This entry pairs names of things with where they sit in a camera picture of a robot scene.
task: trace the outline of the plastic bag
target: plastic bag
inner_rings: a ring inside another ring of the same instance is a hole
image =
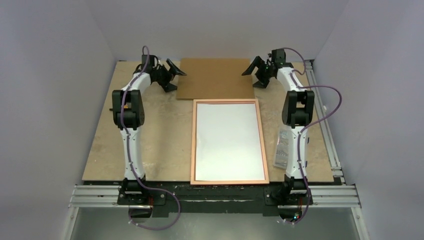
[[[289,136],[286,126],[282,125],[279,128],[277,136],[277,146],[275,148],[274,166],[282,169],[287,169],[289,159]]]

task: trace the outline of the white wall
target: white wall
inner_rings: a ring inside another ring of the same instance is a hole
[[[173,59],[252,58],[281,47],[314,59],[347,2],[87,0],[120,60],[139,60],[143,45],[155,55]]]
[[[57,240],[115,61],[83,0],[0,3],[0,238]]]
[[[424,236],[423,13],[418,0],[350,0],[314,62],[344,96],[329,123],[374,240]]]

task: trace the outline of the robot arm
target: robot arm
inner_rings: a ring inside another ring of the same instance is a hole
[[[270,78],[275,77],[287,91],[284,107],[282,109],[282,122],[289,126],[289,150],[287,169],[284,177],[285,194],[297,195],[306,194],[306,186],[299,166],[298,150],[300,151],[300,163],[304,176],[307,176],[306,152],[309,142],[308,130],[304,130],[299,136],[300,131],[311,123],[314,110],[313,91],[305,90],[299,79],[293,72],[293,65],[286,62],[286,53],[283,49],[272,50],[268,55],[269,59],[265,62],[260,56],[255,57],[253,62],[242,75],[249,75],[257,67],[255,76],[258,81],[253,84],[256,88],[266,88]]]
[[[157,61],[157,65],[153,66],[155,59],[157,59],[154,55],[150,55],[148,63],[146,63],[146,59],[147,56],[143,55],[142,63],[136,67],[131,81],[129,81],[125,87],[112,92],[113,121],[120,129],[120,134],[123,140],[125,178],[127,180],[136,180],[130,164],[134,167],[137,176],[141,179],[145,176],[140,144],[142,125],[145,121],[142,94],[153,82],[157,82],[165,92],[176,90],[177,86],[171,84],[170,81],[174,79],[175,75],[186,75],[169,59],[166,60],[169,65],[169,70],[167,70],[160,61]],[[145,72],[140,75],[141,69],[145,64],[147,64]],[[128,92],[124,101],[124,112],[122,113],[122,100],[124,92],[127,89]],[[121,124],[121,114],[123,114],[123,122],[130,133],[129,139],[127,138],[127,132]],[[128,154],[130,154],[132,162],[129,162]]]

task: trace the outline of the wooden platform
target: wooden platform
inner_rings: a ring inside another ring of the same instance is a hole
[[[116,63],[82,176],[84,181],[121,181],[124,178],[124,144],[109,108],[112,107],[112,91],[123,88],[131,80],[138,64],[135,61]],[[303,69],[301,63],[293,65],[300,71]],[[308,85],[306,75],[297,77],[304,86]],[[171,83],[178,85],[178,77]],[[273,78],[266,89],[255,88],[254,93],[259,100],[269,180],[283,181],[285,170],[274,167],[273,161],[286,92]],[[154,83],[143,93],[142,101],[146,117],[140,144],[147,180],[190,181],[193,100],[177,100],[176,91],[165,93]],[[309,128],[309,137],[308,180],[332,182],[333,174],[319,124]]]

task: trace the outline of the brown cardboard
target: brown cardboard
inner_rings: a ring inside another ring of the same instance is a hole
[[[183,58],[177,99],[254,99],[248,58]]]

